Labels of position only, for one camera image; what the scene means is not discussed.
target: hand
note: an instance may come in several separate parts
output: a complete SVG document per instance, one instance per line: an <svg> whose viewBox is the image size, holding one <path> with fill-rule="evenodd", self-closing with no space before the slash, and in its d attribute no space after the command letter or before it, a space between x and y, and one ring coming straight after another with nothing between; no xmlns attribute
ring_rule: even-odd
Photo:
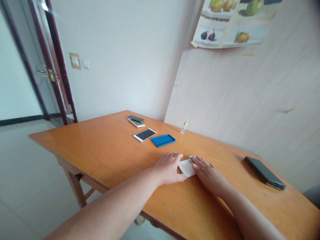
<svg viewBox="0 0 320 240"><path fill-rule="evenodd" d="M227 194L236 191L212 163L208 165L204 158L198 156L192 158L192 161L193 170L213 195L224 199Z"/></svg>
<svg viewBox="0 0 320 240"><path fill-rule="evenodd" d="M184 174L177 173L178 164L183 157L181 153L170 153L162 155L153 170L158 174L160 185L183 182L187 179Z"/></svg>

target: fig illustration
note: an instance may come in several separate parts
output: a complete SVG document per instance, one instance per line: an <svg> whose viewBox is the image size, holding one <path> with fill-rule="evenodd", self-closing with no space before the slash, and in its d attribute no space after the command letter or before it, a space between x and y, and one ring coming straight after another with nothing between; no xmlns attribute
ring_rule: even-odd
<svg viewBox="0 0 320 240"><path fill-rule="evenodd" d="M247 6L246 14L248 16L256 15L260 12L263 6L264 0L252 0Z"/></svg>
<svg viewBox="0 0 320 240"><path fill-rule="evenodd" d="M229 12L234 4L234 0L227 0L226 3L223 5L223 11Z"/></svg>
<svg viewBox="0 0 320 240"><path fill-rule="evenodd" d="M216 34L214 33L214 28L213 28L213 33L211 33L211 34L209 35L208 39L209 39L210 41L213 41L215 37L216 37Z"/></svg>
<svg viewBox="0 0 320 240"><path fill-rule="evenodd" d="M207 32L208 31L201 33L201 39L202 40L205 40L207 38L207 36L208 36Z"/></svg>
<svg viewBox="0 0 320 240"><path fill-rule="evenodd" d="M211 0L209 4L211 11L213 12L220 12L221 9L223 8L223 5L224 5L224 0Z"/></svg>
<svg viewBox="0 0 320 240"><path fill-rule="evenodd" d="M234 39L234 42L236 43L246 43L250 38L250 35L249 33L246 33L246 32L238 32L235 39Z"/></svg>

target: wooden table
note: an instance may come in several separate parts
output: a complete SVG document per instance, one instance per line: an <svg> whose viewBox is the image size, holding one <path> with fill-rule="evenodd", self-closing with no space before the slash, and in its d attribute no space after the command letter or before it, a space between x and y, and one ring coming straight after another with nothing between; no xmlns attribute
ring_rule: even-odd
<svg viewBox="0 0 320 240"><path fill-rule="evenodd" d="M128 121L129 115L145 119L143 128ZM170 134L175 143L157 148L151 140L143 143L133 135L151 128L157 136ZM80 207L94 189L101 193L152 167L166 152L198 155L212 162L225 178L279 229L288 239L318 239L320 211L281 177L260 156L169 124L123 111L88 121L30 135L57 156L65 170ZM243 161L245 156L260 159L286 185L279 191L263 184ZM93 187L84 195L79 179ZM197 176L183 183L159 187L141 215L180 239L242 239L225 203L212 197Z"/></svg>

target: blue phone case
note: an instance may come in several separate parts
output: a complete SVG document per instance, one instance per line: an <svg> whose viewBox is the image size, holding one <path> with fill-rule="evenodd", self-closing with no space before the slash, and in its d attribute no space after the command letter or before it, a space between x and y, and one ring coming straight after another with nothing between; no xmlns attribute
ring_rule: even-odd
<svg viewBox="0 0 320 240"><path fill-rule="evenodd" d="M176 140L171 135L167 134L167 135L151 138L151 141L156 147L162 147L169 143L173 143Z"/></svg>

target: poster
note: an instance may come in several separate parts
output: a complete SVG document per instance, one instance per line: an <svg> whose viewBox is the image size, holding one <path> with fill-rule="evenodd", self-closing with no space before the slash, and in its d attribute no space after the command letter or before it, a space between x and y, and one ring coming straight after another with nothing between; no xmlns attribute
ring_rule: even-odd
<svg viewBox="0 0 320 240"><path fill-rule="evenodd" d="M191 44L202 48L262 45L283 0L205 0Z"/></svg>

